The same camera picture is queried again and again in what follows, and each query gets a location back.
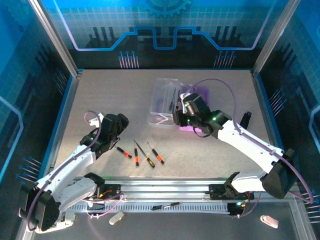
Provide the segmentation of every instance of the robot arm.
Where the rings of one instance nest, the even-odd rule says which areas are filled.
[[[97,128],[84,136],[75,151],[52,172],[37,182],[26,182],[21,186],[19,216],[26,219],[36,194],[46,183],[50,182],[43,189],[43,193],[37,199],[31,213],[30,222],[36,227],[36,232],[51,231],[52,227],[57,225],[57,220],[60,219],[64,210],[88,197],[99,199],[99,195],[105,191],[105,180],[94,173],[88,173],[76,182],[74,182],[74,178],[103,153],[113,148],[120,140],[119,135],[128,126],[129,120],[122,114],[104,115],[100,113],[98,117],[101,120],[101,131],[91,148],[88,148],[88,146],[96,138],[95,131]],[[90,120],[89,124],[99,127],[97,117]],[[81,155],[72,160],[66,167],[60,169],[67,161],[81,152],[83,152]]]
[[[234,126],[232,118],[220,110],[212,111],[206,105],[204,100],[197,94],[187,94],[183,98],[181,95],[183,110],[177,107],[173,113],[175,124],[185,127],[192,126],[193,129],[199,128],[205,135],[200,137],[213,136],[223,142],[230,144],[243,154],[247,155],[262,171],[257,173],[233,173],[224,184],[225,194],[230,199],[235,199],[244,192],[263,191],[271,196],[283,199],[290,188],[297,180],[292,170],[278,159],[273,153],[284,157],[291,164],[293,163],[294,151],[289,149],[284,152],[282,149],[272,146],[250,132],[243,129],[240,125],[241,132]],[[260,145],[272,149],[267,152],[260,145],[253,143],[243,136],[246,133],[251,138],[259,142]]]

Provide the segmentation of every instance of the gear logo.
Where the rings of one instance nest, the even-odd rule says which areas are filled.
[[[7,7],[11,16],[19,23],[24,24],[31,15],[31,9],[28,0],[1,0]]]
[[[141,5],[155,14],[157,17],[163,16],[164,18],[174,14],[180,14],[181,10],[186,10],[186,6],[191,4],[190,0],[142,0]]]

